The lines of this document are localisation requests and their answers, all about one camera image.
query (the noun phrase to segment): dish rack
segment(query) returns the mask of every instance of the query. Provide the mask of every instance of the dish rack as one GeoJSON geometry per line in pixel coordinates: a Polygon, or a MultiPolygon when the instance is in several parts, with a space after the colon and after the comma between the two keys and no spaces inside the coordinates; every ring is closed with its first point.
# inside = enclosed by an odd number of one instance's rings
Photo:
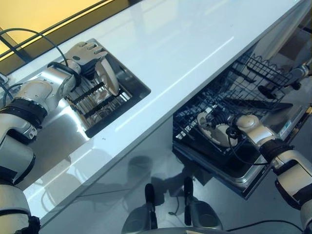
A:
{"type": "MultiPolygon", "coordinates": [[[[289,107],[280,101],[285,95],[283,88],[290,79],[291,74],[284,73],[262,57],[243,54],[174,113],[174,141],[183,142],[185,136],[188,141],[203,137],[214,149],[209,153],[231,157],[230,148],[215,144],[201,132],[197,115],[221,109],[234,115],[253,114],[262,118],[268,112],[289,107]]],[[[241,136],[234,150],[237,151],[245,141],[246,138],[241,136]]]]}

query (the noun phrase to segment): dishwasher door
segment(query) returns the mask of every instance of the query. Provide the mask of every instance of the dishwasher door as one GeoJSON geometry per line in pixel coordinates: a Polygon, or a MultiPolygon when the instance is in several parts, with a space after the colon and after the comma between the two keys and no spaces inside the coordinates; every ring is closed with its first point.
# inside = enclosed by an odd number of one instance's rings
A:
{"type": "MultiPolygon", "coordinates": [[[[286,91],[284,86],[291,79],[287,71],[295,61],[291,63],[285,59],[285,53],[280,54],[279,51],[287,50],[284,44],[291,47],[290,41],[298,34],[297,26],[310,7],[310,2],[301,4],[174,114],[175,155],[185,165],[190,161],[197,163],[245,199],[270,168],[248,165],[236,159],[229,147],[220,146],[204,133],[199,116],[202,113],[209,115],[218,109],[231,114],[253,113],[289,143],[311,114],[312,97],[305,92],[308,87],[312,91],[312,84],[306,79],[304,89],[286,91]]],[[[302,41],[309,43],[310,36],[302,41]]],[[[266,162],[244,136],[238,139],[234,150],[250,163],[266,162]]]]}

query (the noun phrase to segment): sink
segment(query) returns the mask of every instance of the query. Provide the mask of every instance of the sink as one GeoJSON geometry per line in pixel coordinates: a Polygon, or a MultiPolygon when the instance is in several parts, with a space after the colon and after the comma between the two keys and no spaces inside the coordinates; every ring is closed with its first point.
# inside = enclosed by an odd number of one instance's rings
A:
{"type": "MultiPolygon", "coordinates": [[[[22,190],[29,187],[63,160],[70,162],[69,155],[90,138],[145,98],[148,89],[134,74],[108,52],[109,61],[119,82],[120,91],[112,95],[97,77],[82,79],[75,92],[59,102],[58,107],[42,123],[37,140],[30,144],[36,156],[32,171],[18,184],[22,190]],[[86,100],[96,99],[86,110],[86,100]]],[[[44,69],[37,70],[22,80],[30,80],[44,69]]]]}

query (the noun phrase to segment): cable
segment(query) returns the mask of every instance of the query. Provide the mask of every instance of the cable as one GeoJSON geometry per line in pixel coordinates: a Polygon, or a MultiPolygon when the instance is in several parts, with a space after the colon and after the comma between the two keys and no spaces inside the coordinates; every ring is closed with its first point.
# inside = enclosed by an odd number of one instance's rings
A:
{"type": "Polygon", "coordinates": [[[177,201],[177,207],[176,207],[175,212],[170,211],[170,212],[168,212],[168,214],[176,216],[176,213],[177,213],[177,211],[179,210],[179,207],[180,207],[180,202],[179,202],[179,197],[178,196],[176,197],[176,201],[177,201]]]}
{"type": "Polygon", "coordinates": [[[20,86],[20,85],[22,85],[22,84],[23,84],[23,83],[13,84],[13,85],[11,85],[7,90],[4,91],[4,95],[3,95],[3,98],[2,98],[2,104],[3,104],[3,106],[6,105],[6,96],[7,96],[7,95],[9,95],[9,97],[10,97],[11,100],[13,99],[13,97],[12,97],[12,95],[11,95],[11,93],[10,93],[10,89],[12,89],[12,88],[14,88],[14,87],[16,87],[16,86],[20,86]]]}
{"type": "Polygon", "coordinates": [[[12,94],[9,92],[9,90],[1,82],[0,82],[0,87],[4,90],[4,94],[8,94],[8,96],[12,100],[13,99],[12,94]]]}
{"type": "Polygon", "coordinates": [[[285,220],[263,220],[263,221],[260,221],[260,222],[256,222],[256,223],[252,223],[252,224],[249,224],[249,225],[246,225],[246,226],[242,226],[242,227],[238,227],[238,228],[232,228],[232,229],[228,229],[226,230],[227,232],[232,232],[232,231],[236,231],[236,230],[239,230],[239,229],[243,229],[243,228],[248,228],[248,227],[251,227],[251,226],[255,226],[255,225],[258,225],[258,224],[261,224],[261,223],[273,223],[273,222],[279,222],[279,223],[288,223],[292,226],[294,226],[295,228],[297,228],[298,230],[300,230],[301,232],[303,232],[303,230],[301,228],[299,228],[297,225],[291,223],[291,222],[288,222],[288,221],[285,221],[285,220]]]}
{"type": "Polygon", "coordinates": [[[63,52],[59,49],[59,47],[58,47],[56,44],[54,44],[54,43],[53,43],[50,39],[48,39],[44,34],[39,33],[39,32],[36,32],[36,31],[34,31],[34,30],[31,30],[31,29],[27,29],[27,28],[8,28],[8,29],[5,29],[5,30],[1,31],[1,32],[0,32],[0,36],[1,36],[2,34],[4,34],[4,33],[11,32],[11,31],[26,31],[26,32],[31,32],[31,33],[37,34],[37,35],[39,35],[39,36],[42,36],[44,39],[46,39],[48,42],[50,42],[50,43],[54,46],[54,48],[56,48],[56,49],[59,51],[59,53],[61,54],[61,56],[62,56],[63,59],[64,59],[65,65],[68,67],[67,59],[66,59],[65,55],[63,54],[63,52]]]}
{"type": "Polygon", "coordinates": [[[231,144],[231,139],[230,139],[230,136],[229,136],[229,135],[228,135],[228,141],[229,141],[229,146],[230,146],[230,148],[231,148],[231,150],[232,150],[234,156],[235,156],[239,161],[241,161],[241,162],[243,162],[243,163],[246,163],[246,164],[248,164],[248,165],[254,165],[254,166],[269,165],[268,162],[266,162],[266,163],[250,163],[250,162],[246,162],[246,161],[242,160],[242,159],[236,154],[235,150],[233,149],[233,146],[232,146],[232,144],[231,144]]]}

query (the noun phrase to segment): robotic arm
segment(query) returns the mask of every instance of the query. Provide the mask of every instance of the robotic arm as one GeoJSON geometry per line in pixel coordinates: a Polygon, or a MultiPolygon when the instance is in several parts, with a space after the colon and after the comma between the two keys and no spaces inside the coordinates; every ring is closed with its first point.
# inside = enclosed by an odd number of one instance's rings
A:
{"type": "Polygon", "coordinates": [[[306,233],[312,232],[312,165],[298,151],[284,143],[253,115],[229,117],[271,164],[277,175],[275,185],[287,203],[300,210],[306,233]]]}
{"type": "Polygon", "coordinates": [[[36,139],[43,119],[59,101],[79,86],[81,76],[92,79],[95,64],[107,55],[102,47],[80,42],[67,54],[68,66],[51,62],[24,83],[11,103],[0,110],[0,227],[1,233],[38,233],[23,192],[15,187],[31,171],[35,156],[28,143],[36,139]]]}

